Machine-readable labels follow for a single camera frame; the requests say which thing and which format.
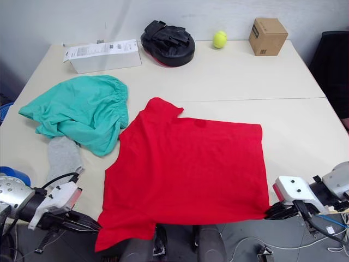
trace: tennis ball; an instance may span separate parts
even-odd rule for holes
[[[218,31],[213,37],[213,46],[215,48],[222,48],[227,42],[227,34],[224,31]]]

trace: white wall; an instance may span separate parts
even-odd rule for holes
[[[278,17],[309,63],[321,32],[347,29],[348,1],[1,0],[2,88],[18,94],[50,44],[139,39],[154,19],[186,27],[195,40],[210,40],[217,30],[248,39],[256,17]]]

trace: blue cable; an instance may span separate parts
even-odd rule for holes
[[[342,224],[342,223],[340,223],[340,222],[338,222],[338,221],[336,221],[336,220],[334,220],[334,219],[331,219],[331,218],[329,218],[329,217],[327,217],[327,216],[325,216],[325,215],[315,215],[315,216],[316,216],[316,217],[320,217],[320,218],[322,218],[322,219],[324,219],[324,220],[327,220],[327,221],[331,221],[331,222],[333,222],[333,223],[335,223],[335,224],[337,224],[337,225],[340,225],[341,227],[349,228],[348,225],[344,225],[344,224]]]

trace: barcode label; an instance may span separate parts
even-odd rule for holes
[[[85,55],[87,55],[87,51],[88,51],[88,46],[79,47],[77,49],[76,56],[85,56]]]

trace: white box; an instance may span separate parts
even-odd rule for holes
[[[78,74],[141,66],[137,41],[117,41],[67,48],[63,62],[70,61]]]

